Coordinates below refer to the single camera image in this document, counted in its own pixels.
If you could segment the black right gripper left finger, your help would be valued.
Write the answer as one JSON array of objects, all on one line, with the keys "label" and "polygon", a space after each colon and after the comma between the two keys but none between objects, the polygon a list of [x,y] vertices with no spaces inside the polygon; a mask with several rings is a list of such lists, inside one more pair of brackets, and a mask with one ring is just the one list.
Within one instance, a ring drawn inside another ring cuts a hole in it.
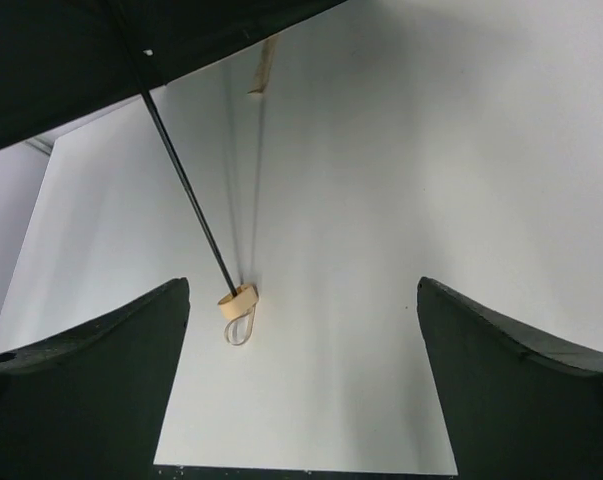
[{"label": "black right gripper left finger", "polygon": [[148,479],[189,320],[175,278],[0,353],[0,479]]}]

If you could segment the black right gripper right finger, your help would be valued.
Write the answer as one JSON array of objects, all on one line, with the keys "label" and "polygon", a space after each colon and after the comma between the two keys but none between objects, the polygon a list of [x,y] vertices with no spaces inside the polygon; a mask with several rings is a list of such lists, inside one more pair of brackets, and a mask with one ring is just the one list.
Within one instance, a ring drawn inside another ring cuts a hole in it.
[{"label": "black right gripper right finger", "polygon": [[417,314],[461,479],[603,479],[603,352],[431,278]]}]

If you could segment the beige and black folding umbrella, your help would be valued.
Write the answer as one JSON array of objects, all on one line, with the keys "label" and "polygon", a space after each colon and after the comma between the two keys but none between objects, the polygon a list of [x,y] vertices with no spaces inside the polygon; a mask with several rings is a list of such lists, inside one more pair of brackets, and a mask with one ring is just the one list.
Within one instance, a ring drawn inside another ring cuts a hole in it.
[{"label": "beige and black folding umbrella", "polygon": [[[140,70],[229,270],[254,159],[238,129],[265,37],[321,1],[120,1]],[[223,282],[112,23],[97,1],[0,1],[0,151],[54,143],[0,313],[0,351],[169,277]]]}]

